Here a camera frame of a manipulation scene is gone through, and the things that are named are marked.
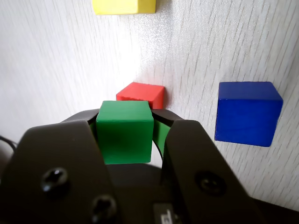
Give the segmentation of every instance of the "screw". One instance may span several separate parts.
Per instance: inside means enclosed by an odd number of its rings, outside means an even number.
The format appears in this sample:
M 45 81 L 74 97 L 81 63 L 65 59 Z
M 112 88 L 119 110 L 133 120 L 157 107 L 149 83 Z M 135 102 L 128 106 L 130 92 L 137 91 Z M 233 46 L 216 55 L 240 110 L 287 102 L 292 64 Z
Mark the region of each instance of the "screw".
M 64 168 L 48 170 L 42 177 L 42 189 L 44 192 L 51 192 L 66 185 L 68 174 Z
M 225 181 L 210 171 L 198 172 L 195 175 L 195 182 L 199 189 L 211 196 L 222 196 L 226 192 Z
M 117 212 L 116 202 L 110 195 L 101 195 L 93 201 L 92 222 L 99 224 L 111 221 Z

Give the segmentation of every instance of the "white wooden surface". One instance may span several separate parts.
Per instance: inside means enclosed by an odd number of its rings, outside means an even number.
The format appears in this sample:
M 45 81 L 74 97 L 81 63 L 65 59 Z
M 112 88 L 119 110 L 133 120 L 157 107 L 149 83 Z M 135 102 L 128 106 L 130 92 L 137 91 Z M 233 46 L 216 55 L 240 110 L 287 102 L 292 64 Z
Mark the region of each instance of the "white wooden surface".
M 299 1 L 157 0 L 95 16 L 91 0 L 0 0 L 0 134 L 99 108 L 132 81 L 214 138 L 221 81 L 271 81 L 284 107 L 270 148 L 216 142 L 248 193 L 299 210 Z

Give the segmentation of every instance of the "black cable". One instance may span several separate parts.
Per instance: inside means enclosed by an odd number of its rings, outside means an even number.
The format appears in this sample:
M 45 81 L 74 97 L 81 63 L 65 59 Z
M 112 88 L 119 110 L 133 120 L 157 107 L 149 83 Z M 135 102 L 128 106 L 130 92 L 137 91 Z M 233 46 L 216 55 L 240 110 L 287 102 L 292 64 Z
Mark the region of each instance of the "black cable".
M 14 146 L 14 144 L 16 144 L 15 142 L 7 139 L 7 138 L 4 138 L 3 136 L 0 135 L 0 140 L 6 142 L 7 144 L 9 144 L 9 146 L 13 149 L 13 151 L 15 152 L 16 151 L 16 147 Z
M 159 151 L 159 153 L 160 153 L 161 159 L 162 159 L 162 161 L 163 161 L 163 156 L 162 156 L 161 150 L 160 150 L 159 146 L 158 146 L 156 143 L 155 143 L 155 145 L 156 145 L 156 147 L 157 147 L 157 149 L 158 149 L 158 151 Z

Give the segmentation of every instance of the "blue cube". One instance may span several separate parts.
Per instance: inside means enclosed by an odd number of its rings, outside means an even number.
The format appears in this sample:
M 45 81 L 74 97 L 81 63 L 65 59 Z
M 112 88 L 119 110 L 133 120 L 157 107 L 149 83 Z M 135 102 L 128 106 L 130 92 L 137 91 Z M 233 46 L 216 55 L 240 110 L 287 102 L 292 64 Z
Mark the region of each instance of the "blue cube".
M 269 147 L 282 105 L 270 82 L 220 83 L 215 140 Z

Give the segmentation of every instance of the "toy block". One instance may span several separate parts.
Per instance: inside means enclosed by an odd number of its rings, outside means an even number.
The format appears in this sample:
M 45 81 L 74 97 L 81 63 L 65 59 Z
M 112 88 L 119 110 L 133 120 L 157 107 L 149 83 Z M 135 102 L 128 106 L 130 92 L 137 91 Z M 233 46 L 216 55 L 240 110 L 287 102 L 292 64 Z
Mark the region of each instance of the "toy block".
M 155 13 L 156 0 L 93 0 L 96 15 Z
M 142 83 L 131 83 L 116 94 L 116 100 L 144 100 L 151 109 L 163 109 L 165 87 Z
M 215 140 L 269 147 L 282 105 L 270 82 L 220 83 Z
M 150 162 L 154 119 L 146 101 L 104 101 L 96 128 L 106 164 Z

